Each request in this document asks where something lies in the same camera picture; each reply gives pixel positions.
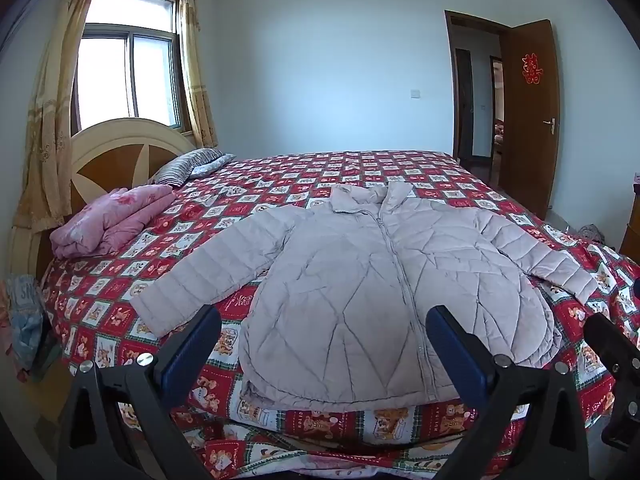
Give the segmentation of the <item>light pink puffer jacket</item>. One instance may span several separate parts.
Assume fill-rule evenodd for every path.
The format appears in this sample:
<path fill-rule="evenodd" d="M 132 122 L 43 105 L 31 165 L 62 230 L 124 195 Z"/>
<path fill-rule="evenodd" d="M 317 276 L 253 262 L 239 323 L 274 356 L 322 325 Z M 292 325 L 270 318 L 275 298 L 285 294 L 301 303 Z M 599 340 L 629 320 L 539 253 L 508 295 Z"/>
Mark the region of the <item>light pink puffer jacket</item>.
<path fill-rule="evenodd" d="M 257 283 L 239 336 L 242 396 L 261 408 L 351 412 L 457 396 L 427 337 L 446 307 L 493 354 L 558 353 L 544 280 L 585 304 L 593 276 L 512 221 L 417 198 L 410 184 L 337 185 L 308 209 L 233 223 L 131 301 L 157 336 Z"/>

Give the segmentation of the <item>clothes pile on floor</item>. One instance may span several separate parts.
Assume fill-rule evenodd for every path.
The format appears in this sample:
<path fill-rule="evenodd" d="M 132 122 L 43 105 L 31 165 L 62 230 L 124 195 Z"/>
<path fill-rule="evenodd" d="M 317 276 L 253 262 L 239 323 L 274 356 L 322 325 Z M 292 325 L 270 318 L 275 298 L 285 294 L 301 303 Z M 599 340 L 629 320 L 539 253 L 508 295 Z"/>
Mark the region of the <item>clothes pile on floor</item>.
<path fill-rule="evenodd" d="M 603 233 L 598 229 L 595 224 L 587 224 L 586 226 L 582 226 L 577 234 L 579 237 L 584 240 L 590 240 L 590 242 L 596 242 L 599 244 L 605 243 L 605 237 Z"/>

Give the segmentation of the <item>folded pink blanket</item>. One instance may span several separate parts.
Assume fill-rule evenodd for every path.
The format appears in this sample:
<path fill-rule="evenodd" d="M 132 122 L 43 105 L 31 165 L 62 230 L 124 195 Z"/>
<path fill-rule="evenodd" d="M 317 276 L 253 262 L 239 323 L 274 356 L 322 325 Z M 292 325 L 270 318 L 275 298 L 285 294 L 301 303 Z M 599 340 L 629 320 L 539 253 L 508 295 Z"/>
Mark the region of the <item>folded pink blanket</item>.
<path fill-rule="evenodd" d="M 176 199 L 169 185 L 116 188 L 85 206 L 50 235 L 58 259 L 118 252 Z"/>

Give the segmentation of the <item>left beige curtain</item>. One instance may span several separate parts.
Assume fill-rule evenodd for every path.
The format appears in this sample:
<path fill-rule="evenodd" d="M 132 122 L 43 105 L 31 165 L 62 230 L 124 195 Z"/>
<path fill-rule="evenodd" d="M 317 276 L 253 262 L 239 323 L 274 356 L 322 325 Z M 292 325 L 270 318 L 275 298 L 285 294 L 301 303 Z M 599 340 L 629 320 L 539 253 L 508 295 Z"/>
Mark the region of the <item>left beige curtain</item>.
<path fill-rule="evenodd" d="M 70 100 L 92 0 L 62 0 L 29 102 L 23 189 L 13 224 L 42 232 L 70 214 Z"/>

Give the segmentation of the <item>beige curtain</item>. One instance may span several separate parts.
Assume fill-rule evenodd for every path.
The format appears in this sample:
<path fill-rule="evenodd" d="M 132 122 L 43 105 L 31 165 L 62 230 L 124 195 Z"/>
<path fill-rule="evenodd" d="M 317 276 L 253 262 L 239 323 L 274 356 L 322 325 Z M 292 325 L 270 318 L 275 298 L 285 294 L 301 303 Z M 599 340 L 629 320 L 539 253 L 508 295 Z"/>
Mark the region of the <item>beige curtain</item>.
<path fill-rule="evenodd" d="M 177 28 L 186 108 L 195 143 L 199 148 L 216 148 L 217 133 L 198 54 L 200 23 L 196 0 L 178 0 Z"/>
<path fill-rule="evenodd" d="M 29 102 L 23 189 L 13 224 L 42 232 L 70 214 L 70 100 L 92 0 L 62 0 Z"/>

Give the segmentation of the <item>brown wooden door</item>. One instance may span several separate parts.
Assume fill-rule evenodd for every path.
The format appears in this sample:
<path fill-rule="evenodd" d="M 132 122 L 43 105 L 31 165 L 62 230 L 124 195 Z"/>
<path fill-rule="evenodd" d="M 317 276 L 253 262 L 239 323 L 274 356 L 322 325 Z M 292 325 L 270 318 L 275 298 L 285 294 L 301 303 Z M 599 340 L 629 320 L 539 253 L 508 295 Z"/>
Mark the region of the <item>brown wooden door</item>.
<path fill-rule="evenodd" d="M 501 40 L 504 138 L 499 186 L 539 219 L 547 217 L 558 159 L 560 77 L 552 24 L 541 20 L 509 29 Z M 540 84 L 526 84 L 522 57 L 536 53 Z M 552 136 L 544 120 L 555 118 Z"/>

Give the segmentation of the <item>cream and wood headboard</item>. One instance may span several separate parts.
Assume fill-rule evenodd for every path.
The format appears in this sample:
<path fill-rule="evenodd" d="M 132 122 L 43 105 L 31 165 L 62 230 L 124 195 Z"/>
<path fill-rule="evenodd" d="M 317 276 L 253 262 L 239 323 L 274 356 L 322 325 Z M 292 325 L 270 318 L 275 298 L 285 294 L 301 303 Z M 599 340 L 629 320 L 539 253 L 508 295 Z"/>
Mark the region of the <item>cream and wood headboard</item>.
<path fill-rule="evenodd" d="M 77 214 L 115 188 L 144 185 L 161 166 L 194 148 L 185 134 L 151 119 L 112 119 L 78 132 L 72 136 L 70 211 Z M 14 228 L 6 270 L 41 278 L 53 259 L 49 235 Z"/>

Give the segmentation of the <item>red double happiness decal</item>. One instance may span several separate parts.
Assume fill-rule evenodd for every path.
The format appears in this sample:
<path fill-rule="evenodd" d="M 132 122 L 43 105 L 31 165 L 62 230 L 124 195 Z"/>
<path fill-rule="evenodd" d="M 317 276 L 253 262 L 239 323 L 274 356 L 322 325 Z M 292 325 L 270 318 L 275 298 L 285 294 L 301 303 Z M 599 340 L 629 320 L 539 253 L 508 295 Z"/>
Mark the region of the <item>red double happiness decal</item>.
<path fill-rule="evenodd" d="M 539 65 L 536 53 L 526 53 L 522 57 L 522 75 L 526 84 L 540 84 L 544 69 Z"/>

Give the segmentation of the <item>striped grey pillow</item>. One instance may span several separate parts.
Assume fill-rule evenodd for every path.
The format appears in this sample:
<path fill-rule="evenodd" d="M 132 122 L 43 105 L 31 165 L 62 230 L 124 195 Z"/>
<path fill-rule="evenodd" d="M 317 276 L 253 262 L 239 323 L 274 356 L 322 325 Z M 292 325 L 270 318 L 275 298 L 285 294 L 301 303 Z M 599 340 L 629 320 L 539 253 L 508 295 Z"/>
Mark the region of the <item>striped grey pillow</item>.
<path fill-rule="evenodd" d="M 208 177 L 234 160 L 233 154 L 224 153 L 216 148 L 197 148 L 166 162 L 149 178 L 149 184 L 166 184 L 172 188 L 180 188 L 186 181 Z"/>

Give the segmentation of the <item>right beige curtain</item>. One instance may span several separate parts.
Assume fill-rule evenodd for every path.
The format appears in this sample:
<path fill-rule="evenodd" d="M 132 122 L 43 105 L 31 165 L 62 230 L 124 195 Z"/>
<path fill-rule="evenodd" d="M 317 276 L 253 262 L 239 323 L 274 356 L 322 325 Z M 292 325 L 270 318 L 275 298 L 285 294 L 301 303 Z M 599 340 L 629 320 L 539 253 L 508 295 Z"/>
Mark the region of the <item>right beige curtain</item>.
<path fill-rule="evenodd" d="M 216 148 L 217 133 L 198 54 L 200 23 L 196 0 L 178 0 L 177 28 L 186 108 L 195 143 L 199 148 Z"/>

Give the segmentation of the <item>window with frame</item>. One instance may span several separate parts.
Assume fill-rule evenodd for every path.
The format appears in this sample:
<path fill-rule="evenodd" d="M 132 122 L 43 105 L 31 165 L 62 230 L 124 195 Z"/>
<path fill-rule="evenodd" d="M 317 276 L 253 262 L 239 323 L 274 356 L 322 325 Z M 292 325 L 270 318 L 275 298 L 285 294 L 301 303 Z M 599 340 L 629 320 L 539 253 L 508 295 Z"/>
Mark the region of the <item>window with frame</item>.
<path fill-rule="evenodd" d="M 91 0 L 77 55 L 72 131 L 143 118 L 185 132 L 178 0 Z"/>

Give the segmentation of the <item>dark wooden door frame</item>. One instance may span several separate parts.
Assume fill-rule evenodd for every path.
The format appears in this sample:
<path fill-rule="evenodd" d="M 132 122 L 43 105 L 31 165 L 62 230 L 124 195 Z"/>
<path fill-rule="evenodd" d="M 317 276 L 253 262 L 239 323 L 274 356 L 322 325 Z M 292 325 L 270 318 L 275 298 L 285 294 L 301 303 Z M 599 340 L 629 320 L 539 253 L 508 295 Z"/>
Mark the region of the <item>dark wooden door frame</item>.
<path fill-rule="evenodd" d="M 506 118 L 501 40 L 509 27 L 450 10 L 445 20 L 454 88 L 452 156 L 496 188 Z"/>

